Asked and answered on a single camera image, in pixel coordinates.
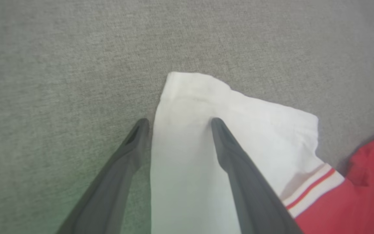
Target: gray background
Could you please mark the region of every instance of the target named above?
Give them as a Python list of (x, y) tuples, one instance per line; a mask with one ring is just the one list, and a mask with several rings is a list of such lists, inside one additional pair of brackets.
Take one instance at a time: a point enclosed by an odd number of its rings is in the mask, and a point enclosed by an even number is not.
[[(317, 115), (344, 173), (374, 137), (374, 0), (0, 0), (0, 233), (54, 233), (170, 71)], [(150, 230), (149, 161), (125, 233)]]

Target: white cloth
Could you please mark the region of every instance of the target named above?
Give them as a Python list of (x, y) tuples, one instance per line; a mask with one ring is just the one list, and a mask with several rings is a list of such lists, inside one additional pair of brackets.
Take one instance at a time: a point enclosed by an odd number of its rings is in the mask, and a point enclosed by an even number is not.
[(209, 75), (169, 73), (153, 129), (152, 234), (240, 234), (213, 117), (224, 120), (282, 201), (325, 166), (315, 154), (316, 116), (244, 96)]

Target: red cloth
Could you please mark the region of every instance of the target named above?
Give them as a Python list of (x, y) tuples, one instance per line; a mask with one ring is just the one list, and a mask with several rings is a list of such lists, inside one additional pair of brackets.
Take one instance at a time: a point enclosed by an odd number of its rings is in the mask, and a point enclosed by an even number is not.
[(305, 234), (374, 234), (374, 141), (350, 159), (345, 181), (295, 220)]

